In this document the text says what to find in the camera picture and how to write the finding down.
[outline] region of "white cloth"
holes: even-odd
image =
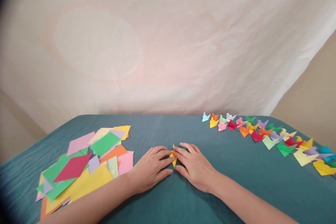
[[[269,115],[336,29],[336,0],[6,0],[1,13],[1,88],[47,133],[79,114]]]

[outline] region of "teal tablecloth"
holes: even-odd
[[[295,131],[271,117],[257,117],[256,121],[258,119],[269,120],[276,127],[283,126],[288,132]],[[135,151],[134,163],[150,147],[170,148],[180,142],[193,143],[218,171],[299,223],[336,223],[334,177],[320,176],[311,164],[301,167],[293,155],[283,157],[277,148],[267,150],[262,142],[255,143],[250,136],[243,138],[240,132],[228,129],[218,132],[217,127],[210,129],[209,122],[201,121],[202,116],[78,116],[0,166],[2,209],[13,223],[37,222],[41,210],[41,201],[35,203],[39,175],[67,151],[69,141],[101,127],[131,125],[130,136],[123,145]],[[297,135],[309,139],[299,132]],[[242,221],[219,199],[198,191],[174,171],[154,189],[124,202],[102,222],[215,224]]]

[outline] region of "hand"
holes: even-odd
[[[184,168],[177,165],[175,169],[198,190],[208,193],[219,172],[212,167],[196,145],[188,143],[180,143],[180,145],[186,147],[189,152],[173,147],[173,154],[185,166]]]
[[[154,187],[161,180],[172,174],[171,169],[165,168],[174,161],[174,157],[161,160],[169,156],[172,151],[167,150],[164,146],[152,147],[137,162],[137,164],[126,173],[134,187],[134,194],[145,192]]]

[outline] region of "forearm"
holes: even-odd
[[[297,223],[221,173],[215,175],[209,192],[220,198],[247,224]]]
[[[132,195],[133,184],[126,173],[56,211],[40,223],[97,223]]]

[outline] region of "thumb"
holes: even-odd
[[[172,173],[173,171],[171,169],[164,169],[160,171],[156,176],[155,184],[159,183],[161,180],[164,180],[166,177],[168,177]]]
[[[177,170],[183,177],[185,177],[186,179],[189,180],[190,176],[189,176],[189,172],[186,168],[184,168],[181,165],[177,165],[177,166],[175,166],[175,170]]]

